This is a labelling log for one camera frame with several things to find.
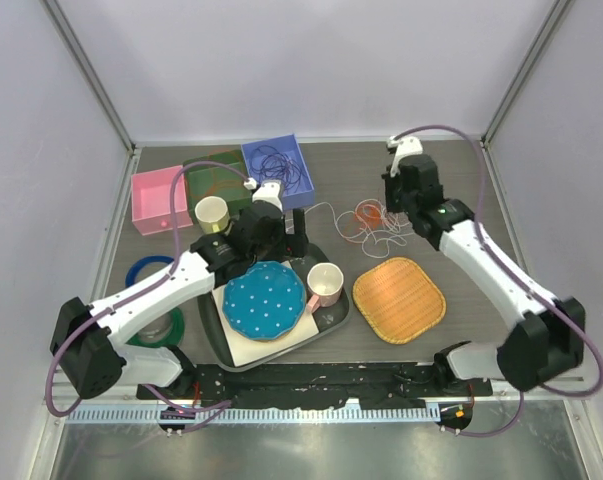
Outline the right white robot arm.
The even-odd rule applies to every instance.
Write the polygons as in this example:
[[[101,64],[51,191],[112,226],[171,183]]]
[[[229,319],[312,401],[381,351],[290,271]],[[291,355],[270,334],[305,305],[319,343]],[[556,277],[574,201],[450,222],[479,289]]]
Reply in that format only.
[[[584,342],[564,322],[584,327],[582,304],[538,285],[476,227],[462,201],[445,197],[430,156],[397,156],[382,178],[388,211],[406,214],[413,231],[468,275],[509,328],[500,345],[467,341],[439,352],[432,371],[438,391],[453,395],[469,379],[496,378],[527,392],[582,364]]]

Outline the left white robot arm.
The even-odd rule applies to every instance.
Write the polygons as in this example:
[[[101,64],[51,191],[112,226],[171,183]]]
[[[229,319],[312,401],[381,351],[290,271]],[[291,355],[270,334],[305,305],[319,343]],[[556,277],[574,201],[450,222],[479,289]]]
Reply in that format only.
[[[242,276],[259,261],[302,258],[308,250],[305,214],[285,215],[266,201],[243,209],[225,228],[202,235],[173,262],[130,288],[92,304],[74,297],[60,308],[50,351],[52,371],[62,370],[78,397],[96,398],[115,385],[151,384],[171,398],[194,385],[186,359],[174,348],[130,344],[141,329],[188,300]]]

